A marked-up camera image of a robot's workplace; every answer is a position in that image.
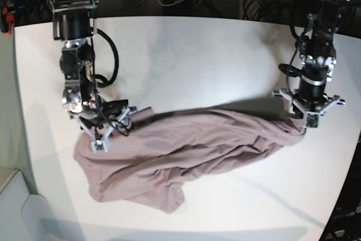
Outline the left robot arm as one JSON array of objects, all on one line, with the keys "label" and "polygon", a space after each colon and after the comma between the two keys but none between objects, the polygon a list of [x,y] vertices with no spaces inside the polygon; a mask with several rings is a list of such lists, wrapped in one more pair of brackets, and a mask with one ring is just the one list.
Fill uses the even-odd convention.
[{"label": "left robot arm", "polygon": [[301,67],[296,68],[292,63],[279,65],[287,79],[296,77],[300,83],[295,91],[287,86],[272,94],[287,100],[290,115],[303,119],[307,128],[317,128],[319,118],[331,107],[346,104],[338,95],[329,97],[325,87],[332,80],[337,63],[333,38],[341,22],[338,10],[342,3],[349,1],[320,0],[319,12],[308,14],[307,26],[296,40],[293,55],[299,57]]}]

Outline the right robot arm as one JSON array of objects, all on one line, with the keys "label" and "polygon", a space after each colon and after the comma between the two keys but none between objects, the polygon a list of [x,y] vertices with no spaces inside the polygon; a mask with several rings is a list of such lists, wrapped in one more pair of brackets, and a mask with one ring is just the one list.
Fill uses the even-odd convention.
[{"label": "right robot arm", "polygon": [[[106,102],[99,94],[100,88],[112,85],[118,75],[119,55],[112,39],[96,25],[99,0],[48,0],[52,9],[53,39],[62,41],[59,65],[64,75],[62,105],[71,119],[95,140],[106,139],[116,132],[129,135],[130,113],[127,102]],[[95,72],[93,38],[103,37],[111,47],[114,57],[112,77],[106,79]]]}]

